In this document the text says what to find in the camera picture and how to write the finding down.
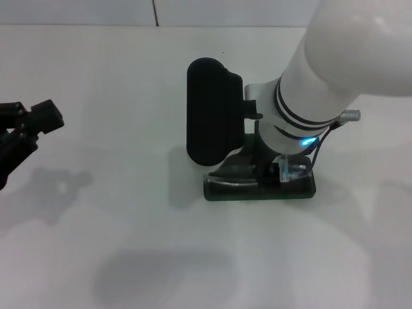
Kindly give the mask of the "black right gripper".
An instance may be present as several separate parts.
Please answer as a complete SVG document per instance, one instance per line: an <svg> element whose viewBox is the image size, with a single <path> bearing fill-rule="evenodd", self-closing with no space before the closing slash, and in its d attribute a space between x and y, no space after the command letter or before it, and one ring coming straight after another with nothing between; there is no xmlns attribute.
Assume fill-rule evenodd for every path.
<svg viewBox="0 0 412 309"><path fill-rule="evenodd" d="M260 185L279 185L279 164L274 160L279 153L264 143L259 130L259 121L254 122L254 150L252 163L255 165L256 180Z"/></svg>

